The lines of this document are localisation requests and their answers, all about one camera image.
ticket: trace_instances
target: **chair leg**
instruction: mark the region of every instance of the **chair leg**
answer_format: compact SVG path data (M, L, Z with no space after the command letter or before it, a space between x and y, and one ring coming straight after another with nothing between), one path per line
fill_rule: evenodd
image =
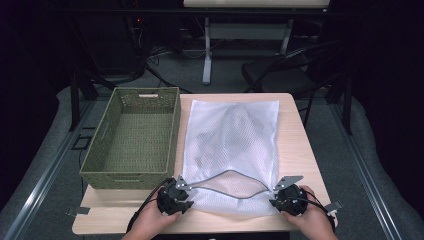
M308 108L306 109L305 118L303 119L303 127L306 128L306 123L308 122L309 112L311 111L312 101L314 100L315 92L312 92L309 96Z

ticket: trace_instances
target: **person's left hand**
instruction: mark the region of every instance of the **person's left hand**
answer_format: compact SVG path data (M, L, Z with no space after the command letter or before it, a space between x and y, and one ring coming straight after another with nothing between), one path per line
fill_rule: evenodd
M162 215L158 209L156 201L158 191L153 194L151 202L143 208L140 215L135 220L131 230L122 238L123 240L152 239L154 236L159 234L162 229L173 224L182 215L181 212L176 212L169 216Z

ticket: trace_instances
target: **white fabric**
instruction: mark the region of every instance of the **white fabric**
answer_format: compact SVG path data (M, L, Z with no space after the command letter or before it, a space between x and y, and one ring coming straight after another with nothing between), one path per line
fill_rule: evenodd
M278 211L269 203L278 182L278 101L194 100L187 126L183 177L193 208L251 215Z

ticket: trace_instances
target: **person's right hand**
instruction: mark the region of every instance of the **person's right hand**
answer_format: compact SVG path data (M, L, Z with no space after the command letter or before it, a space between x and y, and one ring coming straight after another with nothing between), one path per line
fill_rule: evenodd
M312 189L308 186L299 187L314 194ZM315 199L310 194L306 195L308 196L308 200L315 202ZM296 225L300 231L311 240L337 239L324 211L313 204L308 203L308 207L302 216L292 216L284 211L281 213L287 221Z

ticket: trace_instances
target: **gray carpet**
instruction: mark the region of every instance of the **gray carpet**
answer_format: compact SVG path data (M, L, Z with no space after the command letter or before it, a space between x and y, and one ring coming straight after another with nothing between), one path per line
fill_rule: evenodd
M224 93L242 92L246 83L241 76L241 64L255 56L236 57L225 52L225 47L239 46L239 43L221 43L220 49L214 51L212 63L212 84L202 84L203 57L189 58L184 55L165 54L160 56L159 64L150 65L167 81L186 88L195 93ZM256 42L249 42L248 47L272 52ZM150 73L145 73L140 79L120 86L156 87L159 81ZM102 95L110 95L110 91L102 86L96 86ZM58 94L60 99L59 112L41 146L33 164L28 169L27 175L22 180L8 205L0 214L0 237L4 238L12 226L19 211L30 196L38 179L51 161L56 158L61 144L66 139L70 126L70 94L69 89ZM107 98L100 98L89 112L88 118L83 123L83 128L97 127L101 115L107 104ZM355 159L344 140L343 130L337 126L337 116L331 108L318 96L315 101L310 119L306 128L308 138L321 170L330 198L339 200L344 208L339 210L339 226L336 233L340 239L386 239L378 216L375 213L363 183L358 177L355 168ZM372 174L372 179L381 189L381 195L387 203L387 210L393 216L395 225L403 239L424 239L424 224L422 219L401 198L390 178L385 174L375 152L372 131L362 107L354 101L352 108L353 138L360 149L360 154L366 161ZM81 129L81 136L92 136L92 129ZM78 206L82 197L81 179L78 175L80 160L83 161L85 150L72 150L69 147L64 154L63 165L55 178L48 194L42 202L24 234L25 239L82 239L72 233L74 218L65 214L69 207ZM122 235L85 236L85 239L119 239ZM292 239L303 237L294 233Z

